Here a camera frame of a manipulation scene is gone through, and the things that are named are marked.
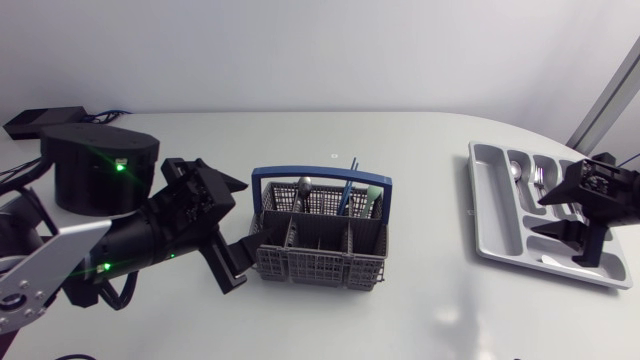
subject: black box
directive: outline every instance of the black box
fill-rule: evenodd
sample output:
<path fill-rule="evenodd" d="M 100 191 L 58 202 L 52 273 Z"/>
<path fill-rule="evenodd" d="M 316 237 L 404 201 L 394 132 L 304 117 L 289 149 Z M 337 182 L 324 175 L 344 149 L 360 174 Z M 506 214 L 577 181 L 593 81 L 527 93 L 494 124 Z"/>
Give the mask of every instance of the black box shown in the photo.
<path fill-rule="evenodd" d="M 50 109 L 30 109 L 4 124 L 4 130 L 13 140 L 39 139 L 40 129 L 66 123 L 78 123 L 87 116 L 82 106 Z"/>

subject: metal spoon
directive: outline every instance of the metal spoon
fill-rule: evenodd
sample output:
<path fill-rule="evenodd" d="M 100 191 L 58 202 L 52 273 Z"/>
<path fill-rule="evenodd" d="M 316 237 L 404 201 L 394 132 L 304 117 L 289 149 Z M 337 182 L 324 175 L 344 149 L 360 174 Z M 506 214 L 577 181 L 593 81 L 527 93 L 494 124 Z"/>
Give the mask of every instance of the metal spoon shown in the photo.
<path fill-rule="evenodd" d="M 520 163 L 515 160 L 511 160 L 509 165 L 509 170 L 511 171 L 511 176 L 513 177 L 513 181 L 516 183 L 516 189 L 518 189 L 518 199 L 520 200 L 520 204 L 524 204 L 524 199 L 522 198 L 522 192 L 520 191 L 520 186 L 518 186 L 518 181 L 522 178 L 522 167 Z"/>
<path fill-rule="evenodd" d="M 298 180 L 298 197 L 296 197 L 296 203 L 293 204 L 294 212 L 303 212 L 304 211 L 304 203 L 305 200 L 311 194 L 311 189 L 313 186 L 311 185 L 311 178 L 308 176 L 301 177 Z"/>
<path fill-rule="evenodd" d="M 511 170 L 511 176 L 513 176 L 513 180 L 515 182 L 518 182 L 518 180 L 520 180 L 520 178 L 522 177 L 522 167 L 520 166 L 520 163 L 515 160 L 511 160 L 509 169 Z"/>

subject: white wall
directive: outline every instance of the white wall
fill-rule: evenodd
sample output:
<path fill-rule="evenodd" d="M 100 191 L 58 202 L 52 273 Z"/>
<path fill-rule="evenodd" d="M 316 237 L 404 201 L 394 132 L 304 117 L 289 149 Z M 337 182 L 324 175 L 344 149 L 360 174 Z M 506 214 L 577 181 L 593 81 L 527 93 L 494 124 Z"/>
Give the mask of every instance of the white wall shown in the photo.
<path fill-rule="evenodd" d="M 92 112 L 416 110 L 566 141 L 638 0 L 7 0 L 0 121 Z"/>

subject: metal pole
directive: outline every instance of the metal pole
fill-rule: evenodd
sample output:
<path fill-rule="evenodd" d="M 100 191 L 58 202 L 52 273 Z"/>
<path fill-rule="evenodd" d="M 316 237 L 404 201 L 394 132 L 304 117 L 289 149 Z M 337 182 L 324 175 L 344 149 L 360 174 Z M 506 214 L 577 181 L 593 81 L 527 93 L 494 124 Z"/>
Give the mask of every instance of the metal pole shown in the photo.
<path fill-rule="evenodd" d="M 567 146 L 585 155 L 596 147 L 640 90 L 640 38 L 584 118 Z"/>

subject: spoon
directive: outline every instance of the spoon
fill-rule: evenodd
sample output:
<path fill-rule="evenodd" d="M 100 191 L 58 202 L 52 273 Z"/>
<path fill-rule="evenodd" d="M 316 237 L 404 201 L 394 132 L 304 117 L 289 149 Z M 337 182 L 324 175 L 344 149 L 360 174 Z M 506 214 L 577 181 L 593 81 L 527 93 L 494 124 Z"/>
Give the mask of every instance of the spoon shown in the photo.
<path fill-rule="evenodd" d="M 520 200 L 520 204 L 524 204 L 524 201 L 522 199 L 522 192 L 520 191 L 520 187 L 518 186 L 518 181 L 520 181 L 520 179 L 522 178 L 522 167 L 517 161 L 511 160 L 509 170 L 511 171 L 513 181 L 515 181 L 516 183 L 516 189 L 518 189 L 518 199 Z"/>
<path fill-rule="evenodd" d="M 309 194 L 311 194 L 311 189 L 312 189 L 312 185 L 311 185 L 310 177 L 304 176 L 298 180 L 298 197 L 296 198 L 296 203 L 293 204 L 293 211 L 297 211 L 297 212 L 304 211 L 303 204 L 305 200 L 309 197 Z"/>
<path fill-rule="evenodd" d="M 548 264 L 548 265 L 553 265 L 553 266 L 557 266 L 559 268 L 563 268 L 563 269 L 569 269 L 569 270 L 573 270 L 573 271 L 577 271 L 577 272 L 581 272 L 587 275 L 592 275 L 592 276 L 599 276 L 602 277 L 602 275 L 595 273 L 593 271 L 589 271 L 589 270 L 585 270 L 585 269 L 579 269 L 579 268 L 574 268 L 574 267 L 570 267 L 570 266 L 564 266 L 562 264 L 560 264 L 556 259 L 552 258 L 551 256 L 548 255 L 542 255 L 542 257 L 540 258 L 540 260 L 542 261 L 543 264 Z"/>
<path fill-rule="evenodd" d="M 367 203 L 364 205 L 364 209 L 360 213 L 360 218 L 366 218 L 369 215 L 369 209 L 373 202 L 382 195 L 382 188 L 379 186 L 369 186 L 367 188 Z"/>
<path fill-rule="evenodd" d="M 517 161 L 512 160 L 509 169 L 511 170 L 511 176 L 513 176 L 513 180 L 515 182 L 518 182 L 518 180 L 520 180 L 520 178 L 522 177 L 522 167 L 520 166 L 520 164 Z"/>

